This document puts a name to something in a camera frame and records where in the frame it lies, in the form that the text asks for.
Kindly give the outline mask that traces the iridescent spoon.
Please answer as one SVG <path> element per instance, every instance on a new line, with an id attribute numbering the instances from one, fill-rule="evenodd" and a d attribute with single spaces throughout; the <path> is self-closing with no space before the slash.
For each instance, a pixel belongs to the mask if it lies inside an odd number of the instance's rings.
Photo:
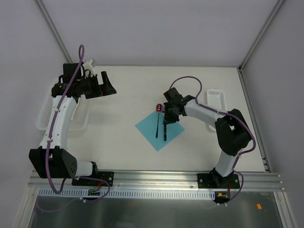
<path id="1" fill-rule="evenodd" d="M 156 105 L 156 113 L 158 114 L 158 116 L 157 116 L 156 134 L 155 134 L 156 138 L 158 138 L 159 118 L 160 118 L 160 114 L 162 113 L 162 109 L 163 109 L 163 105 L 162 104 L 157 104 Z"/>

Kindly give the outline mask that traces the blue paper napkin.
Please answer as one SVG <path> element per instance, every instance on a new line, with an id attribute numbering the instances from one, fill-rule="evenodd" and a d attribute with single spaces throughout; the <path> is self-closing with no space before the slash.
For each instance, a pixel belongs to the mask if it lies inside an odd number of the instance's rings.
<path id="1" fill-rule="evenodd" d="M 166 145 L 171 143 L 176 137 L 184 132 L 184 128 L 179 123 L 167 125 L 167 141 L 163 139 L 163 114 L 159 118 L 158 138 L 155 137 L 158 114 L 154 111 L 135 125 L 137 130 L 150 143 L 155 151 L 160 151 Z"/>

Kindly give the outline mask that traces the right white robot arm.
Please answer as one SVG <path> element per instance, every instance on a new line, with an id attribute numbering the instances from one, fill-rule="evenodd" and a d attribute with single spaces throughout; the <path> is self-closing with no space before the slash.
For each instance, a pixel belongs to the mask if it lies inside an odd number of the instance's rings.
<path id="1" fill-rule="evenodd" d="M 198 103 L 197 98 L 183 97 L 176 88 L 164 94 L 163 104 L 163 139 L 167 140 L 167 125 L 179 121 L 179 116 L 198 119 L 216 129 L 221 153 L 216 166 L 202 182 L 211 188 L 226 188 L 234 174 L 234 167 L 241 152 L 255 139 L 242 113 L 238 109 L 221 111 L 208 105 Z"/>

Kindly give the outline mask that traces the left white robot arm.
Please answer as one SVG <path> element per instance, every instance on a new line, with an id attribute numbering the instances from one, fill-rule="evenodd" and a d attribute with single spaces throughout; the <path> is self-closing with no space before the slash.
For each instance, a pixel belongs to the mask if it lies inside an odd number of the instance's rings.
<path id="1" fill-rule="evenodd" d="M 67 151 L 70 122 L 79 99 L 82 96 L 92 99 L 117 93 L 105 71 L 101 72 L 101 84 L 97 77 L 93 59 L 81 66 L 77 63 L 63 65 L 63 74 L 51 89 L 51 113 L 45 135 L 38 148 L 29 151 L 29 159 L 40 178 L 71 179 L 83 176 L 88 185 L 98 183 L 96 163 L 79 162 Z"/>

